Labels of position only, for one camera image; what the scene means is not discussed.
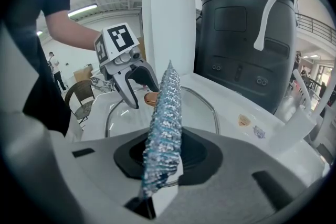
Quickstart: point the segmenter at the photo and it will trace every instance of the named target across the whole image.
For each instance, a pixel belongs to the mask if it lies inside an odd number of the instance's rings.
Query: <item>person in white shirt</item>
[[[59,61],[56,59],[56,57],[54,56],[52,51],[49,53],[48,64],[50,65],[52,73],[54,74],[54,82],[55,82],[56,87],[59,88],[59,86],[58,86],[58,82],[59,82],[63,91],[66,91],[67,88],[65,88],[65,86],[63,84],[63,81],[62,81],[62,78],[61,78],[61,73],[59,72],[59,69],[58,69]]]

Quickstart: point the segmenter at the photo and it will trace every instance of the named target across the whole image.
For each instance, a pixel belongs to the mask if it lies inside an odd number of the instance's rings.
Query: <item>purple sticker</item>
[[[265,138],[265,132],[262,129],[260,129],[258,126],[254,126],[253,131],[254,131],[254,134],[258,138]]]

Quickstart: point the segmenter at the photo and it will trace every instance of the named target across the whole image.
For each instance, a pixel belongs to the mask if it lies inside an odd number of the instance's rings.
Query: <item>black pants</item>
[[[67,88],[65,88],[62,78],[61,78],[61,73],[58,71],[57,73],[54,74],[54,79],[55,79],[55,85],[59,88],[57,81],[59,81],[59,84],[61,85],[62,89],[65,91]]]

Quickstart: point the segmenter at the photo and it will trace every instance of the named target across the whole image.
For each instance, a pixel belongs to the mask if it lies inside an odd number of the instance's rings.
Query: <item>balcony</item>
[[[295,13],[297,27],[309,31],[336,46],[336,30],[309,16]]]

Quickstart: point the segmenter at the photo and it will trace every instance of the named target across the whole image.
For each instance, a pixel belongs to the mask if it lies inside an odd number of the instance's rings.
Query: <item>white shirt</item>
[[[52,71],[52,73],[53,74],[56,74],[57,72],[59,72],[59,69],[58,69],[58,67],[57,67],[57,63],[59,63],[58,62],[58,60],[56,59],[56,57],[55,56],[51,56],[50,58],[49,58],[49,62],[51,63],[51,65],[52,65],[52,67],[53,67],[53,71]]]

